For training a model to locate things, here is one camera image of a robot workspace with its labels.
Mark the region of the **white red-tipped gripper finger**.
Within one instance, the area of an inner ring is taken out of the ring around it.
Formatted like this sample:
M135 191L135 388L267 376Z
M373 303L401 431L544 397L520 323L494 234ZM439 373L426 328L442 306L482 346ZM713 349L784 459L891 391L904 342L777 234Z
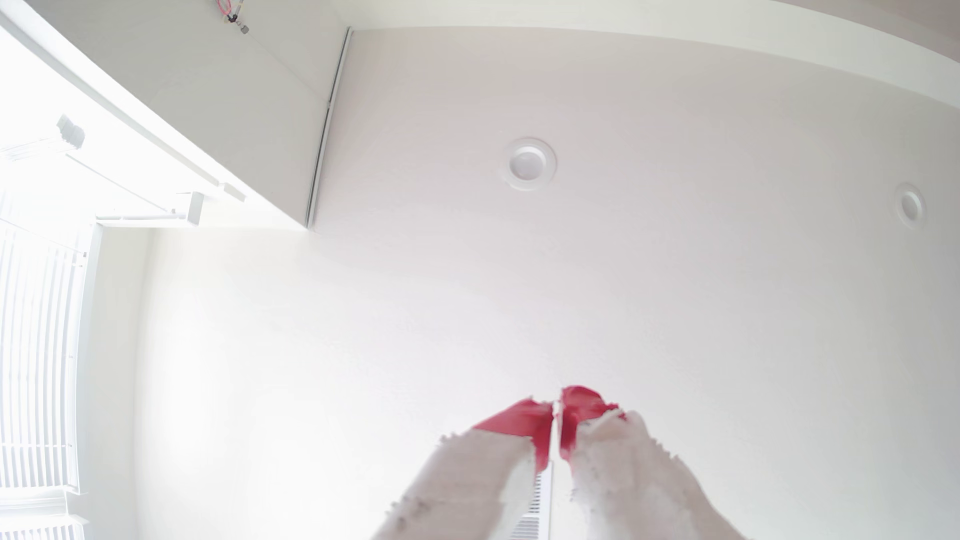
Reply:
M508 539L548 465L552 401L522 399L443 437L374 539Z
M559 454L588 539L743 539L639 413L579 385L559 403Z

